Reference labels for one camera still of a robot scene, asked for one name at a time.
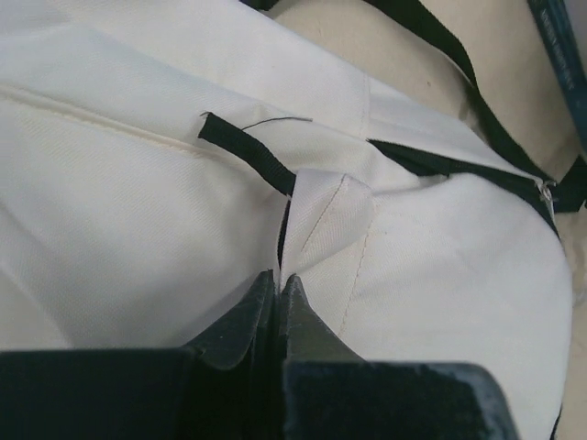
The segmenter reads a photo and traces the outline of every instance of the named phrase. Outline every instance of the beige fabric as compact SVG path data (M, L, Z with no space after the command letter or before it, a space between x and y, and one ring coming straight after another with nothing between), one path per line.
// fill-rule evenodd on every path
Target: beige fabric
M525 0L424 0L469 52L485 99L544 170L562 177L580 143ZM479 133L462 77L424 41L361 0L281 0L287 28ZM577 292L587 288L587 210L558 215Z

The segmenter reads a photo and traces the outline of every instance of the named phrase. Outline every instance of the white fabric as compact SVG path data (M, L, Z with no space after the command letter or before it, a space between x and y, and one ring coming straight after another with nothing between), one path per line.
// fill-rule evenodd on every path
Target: white fabric
M365 141L525 175L460 121L235 1L2 0L0 28L1 348L197 335L276 267L286 203L197 139L202 114L304 116L247 130L298 171L282 281L365 358L486 367L522 437L548 438L570 342L557 237L489 182L418 179Z

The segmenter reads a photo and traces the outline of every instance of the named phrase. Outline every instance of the seam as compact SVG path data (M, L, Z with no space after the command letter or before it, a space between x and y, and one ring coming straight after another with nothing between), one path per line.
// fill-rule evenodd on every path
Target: seam
M357 281L359 280L360 270L363 267L363 260L365 259L365 254L367 251L367 240L369 240L369 236L371 235L371 227L373 226L373 222L375 220L376 215L377 215L377 213L374 212L371 223L369 224L369 228L367 229L367 234L365 234L365 240L363 241L363 249L360 253L359 266L357 267L357 274L355 275L355 280L352 283L352 289L350 290L349 299L347 300L347 305L345 306L345 313L343 313L343 315L342 315L342 322L340 323L340 329L337 332L338 337L342 337L342 334L347 329L347 318L349 317L350 302L352 301L352 298L353 298L355 291L357 289Z
M106 116L84 110L76 105L60 102L50 97L32 93L24 89L0 84L0 98L16 105L33 108L45 114L57 116L85 126L98 127L104 131L116 133L129 138L147 141L152 145L187 153L196 157L214 157L212 151L199 149L192 144L177 139L163 137L135 126L128 126Z
M360 138L366 138L367 133L369 133L369 127L366 123L366 120L369 120L368 116L371 116L371 83L367 76L367 73L363 73L363 99L364 99L364 106L362 115L360 117Z
M312 231L310 231L310 235L308 236L308 238L306 239L304 245L302 246L301 252L304 252L304 250L307 247L308 243L310 243L312 236L315 234L316 230L318 229L318 226L321 225L321 223L323 223L322 220L325 217L325 214L328 211L328 208L334 202L334 199L337 197L338 193L340 192L340 188L342 188L342 184L346 180L346 178L347 178L347 175L346 174L344 174L340 178L340 183L338 184L337 189L332 194L332 198L328 201L326 207L324 208L324 211L322 211L322 214L320 214L320 216L318 217L318 220L316 221L316 224L312 228Z

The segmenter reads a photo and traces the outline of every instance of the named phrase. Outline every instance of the black strap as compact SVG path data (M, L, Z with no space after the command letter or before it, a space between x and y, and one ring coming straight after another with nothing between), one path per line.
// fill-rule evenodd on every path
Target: black strap
M243 159L280 193L290 196L294 193L295 174L285 168L267 147L237 126L208 113L198 137Z
M443 52L469 81L468 96L479 113L479 120L492 149L519 170L552 181L507 133L482 97L471 59L460 41L417 0L366 0L386 16Z
M268 8L276 0L242 0L257 7ZM386 16L396 21L404 28L412 31L418 37L443 52L449 57L468 80L467 95L473 107L477 110L483 132L488 138L490 147L502 158L510 162L519 170L525 171L545 182L555 182L548 174L541 170L517 144L499 122L490 106L483 98L477 83L475 70L467 51L456 38L430 11L418 0L365 0L370 5L382 11ZM587 177L582 181L564 179L552 190L555 212L577 212L587 200L584 187Z

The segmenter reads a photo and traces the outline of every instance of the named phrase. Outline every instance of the zipper pull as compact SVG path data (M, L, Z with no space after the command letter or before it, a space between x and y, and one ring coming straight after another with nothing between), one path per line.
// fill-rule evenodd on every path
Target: zipper pull
M550 187L557 186L555 181L543 181L541 183L537 183L538 190L540 191L540 200L547 205L548 213L550 214L550 218L554 222L554 200L552 198L552 192L550 191Z

